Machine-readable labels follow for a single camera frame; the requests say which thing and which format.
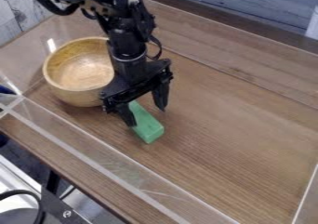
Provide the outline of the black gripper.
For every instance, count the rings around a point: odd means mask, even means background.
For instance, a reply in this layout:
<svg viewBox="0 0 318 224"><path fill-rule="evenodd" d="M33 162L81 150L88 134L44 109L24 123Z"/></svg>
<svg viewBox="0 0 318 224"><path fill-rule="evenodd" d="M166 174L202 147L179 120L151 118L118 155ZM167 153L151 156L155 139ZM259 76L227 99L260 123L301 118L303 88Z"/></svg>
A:
<svg viewBox="0 0 318 224"><path fill-rule="evenodd" d="M170 59L147 61L146 53L138 57L122 58L108 49L115 77L100 92L105 112L116 112L128 127L136 126L130 109L132 100L151 92L160 111L168 105L168 86L172 79Z"/></svg>

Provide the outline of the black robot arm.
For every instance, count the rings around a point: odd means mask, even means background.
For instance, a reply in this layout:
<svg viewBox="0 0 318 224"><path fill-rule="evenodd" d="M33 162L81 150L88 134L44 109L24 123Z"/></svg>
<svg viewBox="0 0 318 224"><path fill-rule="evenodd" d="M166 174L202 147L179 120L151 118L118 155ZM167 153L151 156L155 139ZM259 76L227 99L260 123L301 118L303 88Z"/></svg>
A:
<svg viewBox="0 0 318 224"><path fill-rule="evenodd" d="M168 89L172 79L171 60L160 55L150 56L147 43L159 44L152 35L155 16L143 0L36 0L53 14L68 16L80 12L95 20L108 35L107 49L115 78L100 92L103 109L116 113L128 126L136 125L130 103L152 94L155 106L168 105Z"/></svg>

